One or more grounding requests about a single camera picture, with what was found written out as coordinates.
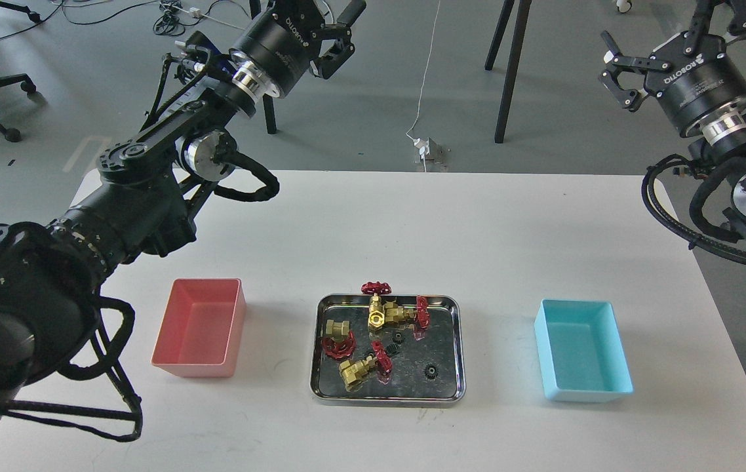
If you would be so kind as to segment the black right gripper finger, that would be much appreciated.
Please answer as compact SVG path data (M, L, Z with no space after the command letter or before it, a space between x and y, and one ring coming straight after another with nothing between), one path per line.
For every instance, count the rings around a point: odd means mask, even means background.
M672 63L649 57L625 56L608 31L602 31L600 38L606 43L608 51L604 54L603 62L607 66L615 67L616 71L632 71L634 73L670 72Z
M623 72L621 69L604 69L600 73L600 82L612 93L612 96L623 109L637 111L648 97L648 93L643 89L622 87L619 83L619 76Z

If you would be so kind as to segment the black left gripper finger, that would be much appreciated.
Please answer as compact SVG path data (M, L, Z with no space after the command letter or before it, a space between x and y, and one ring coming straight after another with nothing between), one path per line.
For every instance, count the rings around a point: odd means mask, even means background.
M311 63L311 73L314 77L329 79L349 60L355 52L355 46L348 39L337 39L334 44Z
M325 24L320 29L320 39L350 39L352 35L351 27L360 17L366 2L361 0L350 1L346 8L340 13L339 17L333 24Z

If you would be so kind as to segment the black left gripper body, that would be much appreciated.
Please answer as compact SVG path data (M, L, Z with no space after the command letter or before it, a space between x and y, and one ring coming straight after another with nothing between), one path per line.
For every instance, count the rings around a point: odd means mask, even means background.
M231 52L241 52L276 84L277 98L285 98L321 53L312 37L323 24L313 1L270 1L236 39Z

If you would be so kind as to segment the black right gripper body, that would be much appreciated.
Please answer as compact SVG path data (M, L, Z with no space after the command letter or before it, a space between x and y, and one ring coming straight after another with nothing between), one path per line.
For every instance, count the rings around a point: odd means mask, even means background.
M697 123L706 115L730 104L746 108L746 80L727 56L726 40L706 35L684 54L684 36L675 35L651 55L671 65L650 72L650 96L682 138L701 134Z

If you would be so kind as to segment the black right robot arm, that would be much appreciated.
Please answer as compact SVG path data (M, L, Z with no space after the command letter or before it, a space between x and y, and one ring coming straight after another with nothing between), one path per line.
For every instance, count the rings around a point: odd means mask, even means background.
M652 216L688 243L746 266L746 80L727 54L728 40L693 26L647 57L625 56L602 33L608 51L600 82L623 108L655 98L679 136L694 138L690 158L674 153L648 167L642 200ZM667 212L654 189L665 170L699 180L687 227Z

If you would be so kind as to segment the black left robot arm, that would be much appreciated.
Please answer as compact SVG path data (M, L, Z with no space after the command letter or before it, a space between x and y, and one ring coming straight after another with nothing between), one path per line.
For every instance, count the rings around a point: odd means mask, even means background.
M364 1L328 23L313 1L270 1L227 52L202 33L167 56L182 88L130 140L98 158L101 186L43 226L0 224L0 419L77 428L116 442L140 436L143 412L119 356L136 314L101 293L120 265L196 239L212 195L267 201L279 182L239 151L226 127L263 96L284 98L310 66L328 79L355 52Z

